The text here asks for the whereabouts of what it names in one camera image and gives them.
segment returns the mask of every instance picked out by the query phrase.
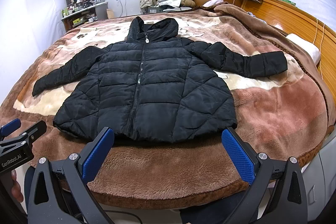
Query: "jacket sleeve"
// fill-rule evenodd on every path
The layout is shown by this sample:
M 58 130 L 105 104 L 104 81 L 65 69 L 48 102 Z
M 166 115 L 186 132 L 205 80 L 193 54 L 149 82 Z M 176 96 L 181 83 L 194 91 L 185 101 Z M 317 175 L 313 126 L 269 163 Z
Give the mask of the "jacket sleeve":
M 86 47 L 65 63 L 64 66 L 38 79 L 34 85 L 32 95 L 38 95 L 44 90 L 69 84 L 82 78 L 105 53 L 105 49 L 94 46 Z
M 247 78 L 268 77 L 287 70 L 287 60 L 282 51 L 243 56 L 231 51 L 221 42 L 210 44 L 191 41 L 184 45 L 187 51 L 202 59 L 208 66 Z

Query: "bedspread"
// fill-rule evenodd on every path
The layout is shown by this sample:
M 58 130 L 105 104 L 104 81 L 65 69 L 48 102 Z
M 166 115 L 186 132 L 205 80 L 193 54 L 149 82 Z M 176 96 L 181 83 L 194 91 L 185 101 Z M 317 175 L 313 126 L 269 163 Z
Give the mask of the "bedspread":
M 310 56 L 278 31 L 233 5 L 191 12 L 142 15 L 145 23 L 173 17 L 179 36 L 220 41 L 245 56 L 284 51 L 288 70 L 268 78 L 247 79 L 217 72 L 235 101 L 236 132 L 257 152 L 273 159 L 298 158 L 301 166 L 319 151 L 332 130 L 336 112 L 332 95 Z M 134 17 L 118 18 L 76 28 L 55 42 L 32 64 L 0 107 L 0 125 L 20 118 L 21 128 L 44 120 L 47 133 L 33 145 L 38 159 L 65 159 L 85 146 L 52 126 L 53 116 L 76 83 L 32 97 L 35 81 L 59 68 L 87 46 L 106 47 L 123 41 Z M 220 135 L 178 144 L 117 143 L 96 179 L 88 184 L 98 202 L 126 208 L 182 208 L 204 204 L 244 190 Z

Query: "black puffer jacket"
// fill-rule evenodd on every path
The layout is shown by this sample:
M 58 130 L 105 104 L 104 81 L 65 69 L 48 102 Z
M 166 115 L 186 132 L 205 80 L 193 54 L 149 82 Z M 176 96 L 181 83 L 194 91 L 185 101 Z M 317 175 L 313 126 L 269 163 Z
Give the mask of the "black puffer jacket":
M 87 140 L 104 127 L 133 140 L 179 142 L 237 126 L 234 100 L 212 70 L 265 77 L 287 70 L 283 52 L 251 57 L 176 37 L 172 18 L 133 20 L 126 41 L 89 46 L 40 78 L 33 96 L 83 78 L 54 118 L 61 131 Z

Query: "wooden headboard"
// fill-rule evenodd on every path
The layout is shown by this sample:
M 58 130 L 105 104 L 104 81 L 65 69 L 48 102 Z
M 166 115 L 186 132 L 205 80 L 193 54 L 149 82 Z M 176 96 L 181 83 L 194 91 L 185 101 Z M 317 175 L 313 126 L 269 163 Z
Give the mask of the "wooden headboard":
M 336 103 L 336 33 L 312 15 L 280 0 L 264 0 L 262 4 L 244 0 L 241 5 L 247 12 L 265 20 L 269 25 L 313 43 L 320 48 L 321 61 L 318 70 L 328 85 Z

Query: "human hand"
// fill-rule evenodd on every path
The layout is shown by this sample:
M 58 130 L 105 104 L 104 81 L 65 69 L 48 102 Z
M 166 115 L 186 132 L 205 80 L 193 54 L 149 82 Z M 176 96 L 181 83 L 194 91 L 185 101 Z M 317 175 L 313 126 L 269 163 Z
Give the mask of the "human hand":
M 23 195 L 21 193 L 21 186 L 19 182 L 16 180 L 16 171 L 12 170 L 11 172 L 12 180 L 13 180 L 13 187 L 12 187 L 12 195 L 18 202 L 23 202 Z

